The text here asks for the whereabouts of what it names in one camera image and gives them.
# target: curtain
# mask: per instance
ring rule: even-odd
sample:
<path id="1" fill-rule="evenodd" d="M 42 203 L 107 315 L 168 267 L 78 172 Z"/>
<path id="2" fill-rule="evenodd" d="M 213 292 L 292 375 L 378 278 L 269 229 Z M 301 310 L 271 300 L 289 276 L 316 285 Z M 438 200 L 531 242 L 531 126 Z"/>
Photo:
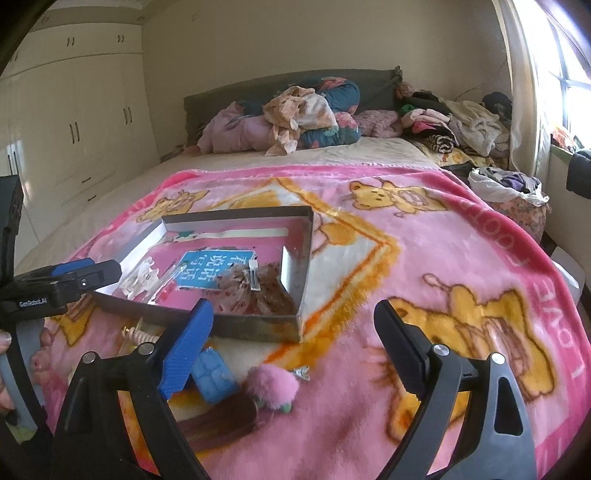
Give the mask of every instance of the curtain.
<path id="1" fill-rule="evenodd" d="M 545 72 L 538 68 L 541 53 L 536 51 L 535 41 L 528 42 L 535 39 L 535 29 L 539 27 L 532 10 L 540 9 L 535 0 L 492 2 L 505 40 L 511 75 L 511 162 L 517 170 L 545 183 L 551 134 L 543 101 Z"/>

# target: white wall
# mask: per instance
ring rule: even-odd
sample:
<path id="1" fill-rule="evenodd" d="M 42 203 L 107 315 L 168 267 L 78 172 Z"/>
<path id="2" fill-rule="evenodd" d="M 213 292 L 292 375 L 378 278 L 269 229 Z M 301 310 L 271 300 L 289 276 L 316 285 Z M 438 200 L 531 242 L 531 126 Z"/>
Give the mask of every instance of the white wall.
<path id="1" fill-rule="evenodd" d="M 544 192 L 550 196 L 552 213 L 546 221 L 546 232 L 556 244 L 573 257 L 591 283 L 591 200 L 584 199 L 566 189 L 569 171 L 568 153 L 557 155 L 552 147 L 548 177 Z"/>
<path id="2" fill-rule="evenodd" d="M 180 0 L 144 25 L 144 69 L 161 155 L 185 142 L 183 98 L 313 69 L 392 69 L 417 88 L 481 100 L 510 93 L 491 0 Z"/>

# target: pink blanket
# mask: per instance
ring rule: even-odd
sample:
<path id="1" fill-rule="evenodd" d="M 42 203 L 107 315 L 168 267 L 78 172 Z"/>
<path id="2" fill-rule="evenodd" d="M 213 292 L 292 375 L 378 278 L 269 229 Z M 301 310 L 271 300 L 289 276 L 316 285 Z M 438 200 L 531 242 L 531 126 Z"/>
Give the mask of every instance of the pink blanket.
<path id="1" fill-rule="evenodd" d="M 212 345 L 240 381 L 262 362 L 288 369 L 309 365 L 311 381 L 302 384 L 290 414 L 275 416 L 229 447 L 200 453 L 211 477 L 376 478 L 418 406 L 402 389 L 375 332 L 372 311 L 381 299 L 433 342 L 466 356 L 507 356 L 527 403 L 542 477 L 589 411 L 591 348 L 563 280 L 539 246 L 446 172 L 370 166 L 182 171 L 76 258 L 112 258 L 165 214 L 301 204 L 316 212 L 305 341 L 213 339 Z M 60 331 L 54 366 L 64 377 L 87 350 L 115 355 L 119 328 L 132 325 L 92 301 L 54 321 Z M 458 398 L 434 470 L 447 465 L 466 400 Z M 189 391 L 170 405 L 186 418 L 199 402 Z M 123 404 L 138 457 L 149 468 L 129 404 Z M 49 407 L 57 411 L 59 401 Z"/>

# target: white plastic bag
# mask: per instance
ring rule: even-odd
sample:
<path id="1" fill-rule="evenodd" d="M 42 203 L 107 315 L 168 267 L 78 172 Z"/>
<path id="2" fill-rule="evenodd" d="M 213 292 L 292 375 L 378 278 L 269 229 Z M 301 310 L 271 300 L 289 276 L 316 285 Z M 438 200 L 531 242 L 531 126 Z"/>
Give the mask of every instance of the white plastic bag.
<path id="1" fill-rule="evenodd" d="M 520 197 L 526 202 L 535 205 L 536 207 L 545 205 L 550 200 L 550 197 L 542 193 L 542 184 L 540 183 L 534 193 L 522 193 L 515 189 L 504 187 L 500 183 L 490 179 L 485 175 L 478 173 L 475 168 L 468 176 L 470 188 L 485 202 L 505 203 Z"/>

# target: beige bed sheet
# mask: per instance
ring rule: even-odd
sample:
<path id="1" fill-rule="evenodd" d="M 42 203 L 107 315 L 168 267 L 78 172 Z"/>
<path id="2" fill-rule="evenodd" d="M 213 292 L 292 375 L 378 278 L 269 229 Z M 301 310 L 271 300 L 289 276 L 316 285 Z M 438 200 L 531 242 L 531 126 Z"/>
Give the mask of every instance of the beige bed sheet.
<path id="1" fill-rule="evenodd" d="M 234 170 L 280 165 L 342 165 L 372 163 L 438 168 L 421 151 L 400 138 L 362 137 L 354 145 L 296 151 L 285 157 L 265 157 L 262 152 L 190 157 L 180 155 L 148 170 L 94 201 L 75 218 L 62 224 L 29 252 L 18 264 L 17 273 L 68 260 L 82 245 L 111 223 L 128 206 L 154 190 L 175 172 Z"/>

